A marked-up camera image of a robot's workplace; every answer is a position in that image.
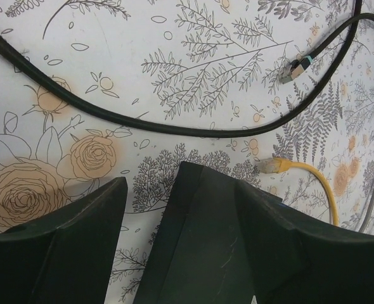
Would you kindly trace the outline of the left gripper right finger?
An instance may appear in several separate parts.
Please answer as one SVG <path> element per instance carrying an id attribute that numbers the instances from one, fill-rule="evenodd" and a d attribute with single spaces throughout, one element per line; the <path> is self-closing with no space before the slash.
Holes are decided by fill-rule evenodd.
<path id="1" fill-rule="evenodd" d="M 374 303 L 374 235 L 322 222 L 242 181 L 235 206 L 259 303 Z"/>

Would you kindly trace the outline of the black network switch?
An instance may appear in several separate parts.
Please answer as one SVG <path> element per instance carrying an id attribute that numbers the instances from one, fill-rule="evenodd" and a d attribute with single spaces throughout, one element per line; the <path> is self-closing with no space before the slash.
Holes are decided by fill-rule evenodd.
<path id="1" fill-rule="evenodd" d="M 235 207 L 236 179 L 184 161 L 135 303 L 281 303 L 254 282 Z"/>

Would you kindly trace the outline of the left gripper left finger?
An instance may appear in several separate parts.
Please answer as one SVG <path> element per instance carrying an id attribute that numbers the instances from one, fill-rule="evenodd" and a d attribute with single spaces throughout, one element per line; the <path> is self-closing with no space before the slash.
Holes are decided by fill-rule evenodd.
<path id="1" fill-rule="evenodd" d="M 103 303 L 126 200 L 117 177 L 0 233 L 0 303 Z"/>

